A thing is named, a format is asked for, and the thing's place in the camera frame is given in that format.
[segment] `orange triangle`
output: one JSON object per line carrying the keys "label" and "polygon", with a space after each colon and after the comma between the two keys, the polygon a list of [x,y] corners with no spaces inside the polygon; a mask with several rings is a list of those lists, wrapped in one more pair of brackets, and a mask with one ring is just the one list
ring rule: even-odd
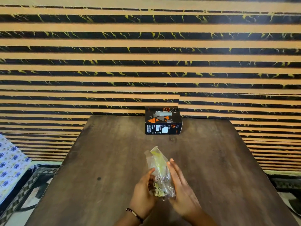
{"label": "orange triangle", "polygon": [[155,123],[155,118],[148,120],[148,122]]}

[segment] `clear plastic packet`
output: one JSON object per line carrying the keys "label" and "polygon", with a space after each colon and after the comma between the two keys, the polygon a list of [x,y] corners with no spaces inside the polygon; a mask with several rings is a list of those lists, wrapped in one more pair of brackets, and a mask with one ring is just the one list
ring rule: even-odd
{"label": "clear plastic packet", "polygon": [[155,196],[162,199],[175,197],[175,188],[172,185],[170,171],[167,167],[167,158],[160,152],[158,146],[155,146],[151,151],[144,152],[148,168],[155,168],[152,173],[155,178],[154,189],[152,190]]}

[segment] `box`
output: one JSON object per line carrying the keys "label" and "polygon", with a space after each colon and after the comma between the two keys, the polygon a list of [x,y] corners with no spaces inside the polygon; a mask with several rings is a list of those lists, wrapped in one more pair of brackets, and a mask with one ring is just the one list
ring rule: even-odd
{"label": "box", "polygon": [[145,134],[179,135],[183,121],[178,107],[145,107]]}

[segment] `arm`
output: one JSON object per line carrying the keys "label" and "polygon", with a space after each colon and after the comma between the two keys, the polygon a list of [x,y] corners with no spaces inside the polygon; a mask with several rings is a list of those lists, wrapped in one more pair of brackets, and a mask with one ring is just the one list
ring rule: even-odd
{"label": "arm", "polygon": [[176,199],[169,200],[175,211],[192,226],[217,226],[211,216],[201,208],[197,197],[175,161],[170,159],[167,166],[175,185]]}
{"label": "arm", "polygon": [[[129,205],[129,208],[144,220],[148,217],[157,201],[157,198],[149,193],[149,186],[153,185],[155,179],[155,176],[152,175],[154,170],[154,168],[150,169],[135,185],[134,193]],[[124,216],[119,219],[114,226],[138,225],[140,225],[138,218],[135,217],[133,213],[126,211]]]}

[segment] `black beaded bracelet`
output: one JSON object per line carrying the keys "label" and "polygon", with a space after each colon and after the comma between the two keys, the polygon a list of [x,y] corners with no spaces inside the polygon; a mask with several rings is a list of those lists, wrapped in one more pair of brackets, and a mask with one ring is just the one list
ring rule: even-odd
{"label": "black beaded bracelet", "polygon": [[135,213],[135,212],[134,212],[133,210],[131,210],[130,208],[127,208],[126,211],[130,211],[132,214],[134,214],[134,216],[138,218],[138,220],[141,222],[141,224],[143,224],[143,219],[142,219],[140,216],[138,216],[137,213]]}

